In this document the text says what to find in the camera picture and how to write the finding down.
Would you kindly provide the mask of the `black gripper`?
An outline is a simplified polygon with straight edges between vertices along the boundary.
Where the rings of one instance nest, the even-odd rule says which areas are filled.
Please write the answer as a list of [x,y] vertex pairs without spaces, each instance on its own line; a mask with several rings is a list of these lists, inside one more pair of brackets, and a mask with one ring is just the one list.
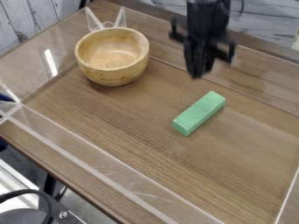
[[231,62],[237,44],[229,38],[231,0],[187,0],[187,17],[171,21],[170,38],[183,44],[192,78],[207,74],[215,59]]

